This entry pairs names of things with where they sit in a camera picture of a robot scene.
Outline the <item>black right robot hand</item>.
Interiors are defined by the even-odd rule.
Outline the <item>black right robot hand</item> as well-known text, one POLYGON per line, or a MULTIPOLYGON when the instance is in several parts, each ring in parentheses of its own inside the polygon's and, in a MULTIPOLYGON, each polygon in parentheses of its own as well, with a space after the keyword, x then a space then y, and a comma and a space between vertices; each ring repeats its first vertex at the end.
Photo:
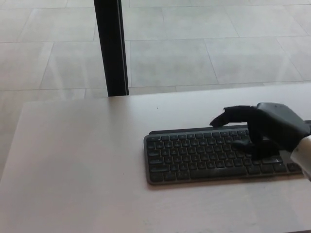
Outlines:
POLYGON ((243 122, 247 123, 250 139, 234 140, 233 147, 251 154, 253 160, 268 158, 279 149, 293 152, 301 140, 311 135, 310 126, 292 109, 272 102, 226 107, 210 126, 243 122))

